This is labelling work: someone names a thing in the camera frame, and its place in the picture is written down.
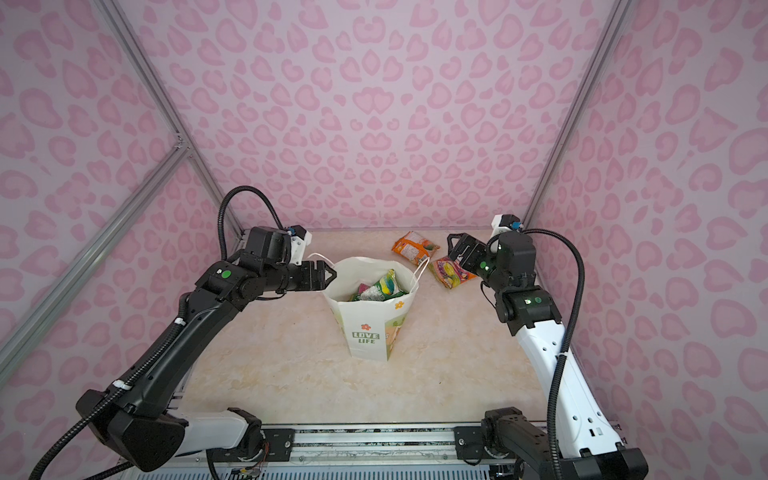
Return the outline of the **red yellow candy packet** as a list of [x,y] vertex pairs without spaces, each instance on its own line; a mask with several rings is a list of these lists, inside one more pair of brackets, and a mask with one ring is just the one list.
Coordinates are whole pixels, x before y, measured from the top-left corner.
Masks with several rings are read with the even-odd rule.
[[475,278],[474,274],[464,270],[448,256],[431,261],[428,269],[435,279],[447,289],[457,288]]

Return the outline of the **orange snack packet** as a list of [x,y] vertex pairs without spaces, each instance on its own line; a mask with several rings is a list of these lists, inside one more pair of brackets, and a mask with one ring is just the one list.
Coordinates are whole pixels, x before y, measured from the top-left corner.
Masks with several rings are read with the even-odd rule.
[[397,239],[392,251],[415,266],[420,266],[428,259],[431,259],[435,253],[440,250],[440,246],[423,235],[415,231],[409,231]]

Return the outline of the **green candy packet bottom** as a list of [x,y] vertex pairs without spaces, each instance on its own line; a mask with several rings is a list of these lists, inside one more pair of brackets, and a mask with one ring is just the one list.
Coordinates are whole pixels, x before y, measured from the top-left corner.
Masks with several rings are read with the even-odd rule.
[[368,285],[361,283],[357,291],[349,298],[350,302],[373,301],[383,302],[408,294],[398,282],[396,271],[389,269],[381,278]]

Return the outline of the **white paper bag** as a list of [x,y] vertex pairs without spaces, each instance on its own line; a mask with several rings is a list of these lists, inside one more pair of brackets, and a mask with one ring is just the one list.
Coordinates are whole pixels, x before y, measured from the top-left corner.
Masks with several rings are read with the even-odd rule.
[[[374,361],[390,358],[429,262],[428,259],[414,270],[397,261],[368,257],[348,257],[330,264],[337,278],[323,295],[346,338],[351,356]],[[383,302],[349,301],[361,283],[370,285],[389,269],[396,271],[407,295]]]

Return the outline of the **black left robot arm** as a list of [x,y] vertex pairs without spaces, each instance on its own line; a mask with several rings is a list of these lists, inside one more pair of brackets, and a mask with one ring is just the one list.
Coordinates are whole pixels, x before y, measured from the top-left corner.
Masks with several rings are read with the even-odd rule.
[[236,407],[214,414],[173,414],[181,380],[215,336],[267,292],[323,291],[337,277],[323,260],[252,265],[212,264],[183,295],[176,318],[151,347],[105,391],[86,391],[76,404],[97,439],[143,472],[182,454],[222,450],[251,460],[265,439],[261,421]]

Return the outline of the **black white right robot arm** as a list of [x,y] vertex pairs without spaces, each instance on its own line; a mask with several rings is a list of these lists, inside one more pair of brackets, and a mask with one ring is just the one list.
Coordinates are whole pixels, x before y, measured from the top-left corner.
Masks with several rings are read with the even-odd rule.
[[448,254],[493,291],[498,320],[529,359],[546,394],[546,426],[517,408],[489,410],[481,422],[485,448],[511,454],[541,479],[643,479],[645,456],[629,448],[602,413],[571,343],[582,304],[586,270],[581,253],[565,236],[542,230],[573,255],[577,284],[567,321],[553,297],[535,282],[536,229],[507,229],[483,242],[468,233],[448,236]]

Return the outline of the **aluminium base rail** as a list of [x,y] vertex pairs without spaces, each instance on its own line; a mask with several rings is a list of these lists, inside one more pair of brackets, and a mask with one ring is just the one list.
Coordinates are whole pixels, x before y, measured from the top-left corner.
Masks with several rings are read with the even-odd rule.
[[185,454],[123,479],[535,479],[512,454],[484,446],[477,422],[273,424],[263,462]]

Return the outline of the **aluminium frame post left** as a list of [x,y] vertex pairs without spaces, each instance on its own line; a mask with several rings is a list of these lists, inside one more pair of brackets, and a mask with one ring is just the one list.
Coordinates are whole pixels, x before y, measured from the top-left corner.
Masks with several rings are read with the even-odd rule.
[[112,30],[118,45],[132,64],[139,80],[144,85],[170,131],[178,140],[177,144],[184,151],[184,157],[191,163],[202,185],[212,198],[214,204],[218,206],[224,197],[224,192],[214,178],[212,170],[206,164],[166,85],[158,74],[157,69],[152,65],[138,34],[126,17],[121,5],[118,1],[93,1],[93,4],[99,10],[107,26]]

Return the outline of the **aluminium frame post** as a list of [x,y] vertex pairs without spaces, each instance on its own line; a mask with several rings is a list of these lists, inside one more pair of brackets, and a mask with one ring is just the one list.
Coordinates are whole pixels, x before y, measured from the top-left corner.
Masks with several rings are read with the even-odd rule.
[[184,151],[184,157],[191,163],[202,185],[212,198],[214,204],[218,206],[224,197],[224,192],[214,178],[212,170],[206,164],[166,85],[158,74],[157,69],[152,65],[138,34],[126,17],[121,5],[118,1],[93,1],[93,4],[99,10],[107,26],[112,30],[118,45],[132,64],[139,80],[144,85],[170,131],[178,140],[177,144]]
[[589,106],[590,99],[594,94],[610,56],[620,40],[625,24],[632,15],[634,7],[635,1],[631,0],[614,1],[612,4],[604,28],[598,37],[595,50],[586,64],[584,75],[577,84],[574,97],[570,101],[558,135],[555,137],[553,147],[546,157],[542,175],[533,191],[531,203],[523,217],[523,224],[525,226],[530,226],[535,222],[538,211],[545,202],[544,197],[565,156],[566,148],[578,130],[581,118]]

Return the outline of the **aluminium frame post right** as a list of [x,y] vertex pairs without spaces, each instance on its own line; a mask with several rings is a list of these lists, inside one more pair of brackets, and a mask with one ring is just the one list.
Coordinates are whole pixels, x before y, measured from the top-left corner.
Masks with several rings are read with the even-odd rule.
[[538,211],[545,202],[544,197],[565,156],[566,148],[578,130],[581,118],[589,106],[590,99],[594,94],[610,56],[620,40],[625,24],[632,15],[634,7],[635,1],[631,0],[614,1],[612,4],[604,28],[598,37],[595,50],[586,64],[584,75],[577,84],[574,97],[570,101],[558,135],[555,137],[553,147],[546,157],[542,175],[533,191],[531,203],[523,217],[523,224],[525,226],[530,226],[535,222]]

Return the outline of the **aluminium diagonal frame bar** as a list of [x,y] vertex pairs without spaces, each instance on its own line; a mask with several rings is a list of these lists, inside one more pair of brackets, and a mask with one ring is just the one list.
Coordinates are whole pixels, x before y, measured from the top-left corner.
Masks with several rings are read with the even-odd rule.
[[82,291],[96,270],[122,241],[139,217],[186,160],[188,144],[179,142],[144,179],[139,188],[116,210],[91,241],[31,308],[1,347],[1,383],[9,379],[37,348],[62,311]]

